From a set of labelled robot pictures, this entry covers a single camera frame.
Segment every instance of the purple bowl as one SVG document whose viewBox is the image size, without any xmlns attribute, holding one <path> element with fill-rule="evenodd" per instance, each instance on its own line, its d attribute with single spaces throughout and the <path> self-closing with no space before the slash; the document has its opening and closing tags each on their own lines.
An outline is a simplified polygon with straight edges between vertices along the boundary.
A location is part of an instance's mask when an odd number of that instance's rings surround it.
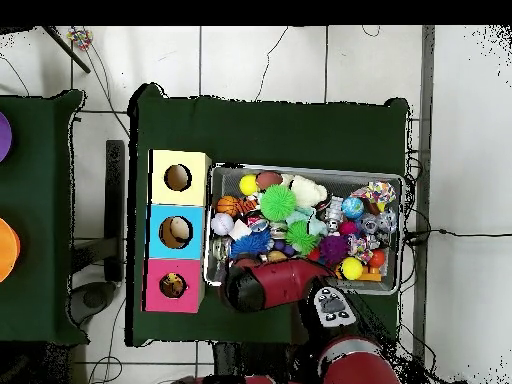
<svg viewBox="0 0 512 384">
<path fill-rule="evenodd" d="M 4 116 L 4 114 L 0 112 L 0 162 L 2 162 L 7 156 L 7 153 L 9 153 L 11 144 L 11 126 L 9 125 L 9 121 Z"/>
</svg>

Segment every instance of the green tablecloth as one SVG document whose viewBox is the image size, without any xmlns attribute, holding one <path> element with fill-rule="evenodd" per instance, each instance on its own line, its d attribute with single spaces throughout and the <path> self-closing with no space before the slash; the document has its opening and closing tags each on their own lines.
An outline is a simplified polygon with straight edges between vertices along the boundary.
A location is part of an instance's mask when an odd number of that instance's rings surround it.
<svg viewBox="0 0 512 384">
<path fill-rule="evenodd" d="M 214 162 L 403 175 L 407 111 L 403 99 L 385 106 L 168 99 L 157 85 L 143 85 L 128 111 L 132 195 L 127 253 L 135 262 L 127 270 L 128 314 L 133 311 L 127 340 L 291 341 L 290 305 L 240 314 L 221 305 L 213 287 L 207 287 L 198 314 L 141 311 L 148 149 L 204 152 Z M 394 334 L 397 295 L 364 299 Z"/>
<path fill-rule="evenodd" d="M 83 92 L 52 99 L 0 96 L 13 147 L 0 162 L 0 217 L 21 254 L 0 283 L 0 340 L 86 342 L 66 315 L 71 269 L 71 117 Z"/>
</svg>

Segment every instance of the white ball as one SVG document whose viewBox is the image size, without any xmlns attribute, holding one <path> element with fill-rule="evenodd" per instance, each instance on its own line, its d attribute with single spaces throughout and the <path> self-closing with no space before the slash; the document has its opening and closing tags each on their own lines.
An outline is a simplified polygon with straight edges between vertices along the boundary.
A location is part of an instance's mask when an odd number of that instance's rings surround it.
<svg viewBox="0 0 512 384">
<path fill-rule="evenodd" d="M 233 222 L 233 218 L 231 218 L 227 213 L 216 214 L 211 222 L 212 230 L 218 236 L 225 236 L 233 229 L 234 226 L 235 223 Z"/>
</svg>

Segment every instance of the yellow box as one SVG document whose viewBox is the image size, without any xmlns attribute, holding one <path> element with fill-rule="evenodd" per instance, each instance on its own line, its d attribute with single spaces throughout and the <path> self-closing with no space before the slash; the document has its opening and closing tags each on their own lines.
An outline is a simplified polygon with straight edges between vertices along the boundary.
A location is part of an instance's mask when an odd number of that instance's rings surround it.
<svg viewBox="0 0 512 384">
<path fill-rule="evenodd" d="M 201 152 L 150 150 L 150 203 L 205 206 L 211 160 Z"/>
</svg>

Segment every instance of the orange bowl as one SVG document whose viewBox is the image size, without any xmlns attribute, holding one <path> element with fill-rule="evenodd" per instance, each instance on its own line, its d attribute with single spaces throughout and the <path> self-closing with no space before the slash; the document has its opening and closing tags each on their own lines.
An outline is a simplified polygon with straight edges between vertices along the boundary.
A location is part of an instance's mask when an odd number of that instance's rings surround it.
<svg viewBox="0 0 512 384">
<path fill-rule="evenodd" d="M 16 232 L 0 218 L 0 283 L 11 273 L 20 254 L 20 239 Z"/>
</svg>

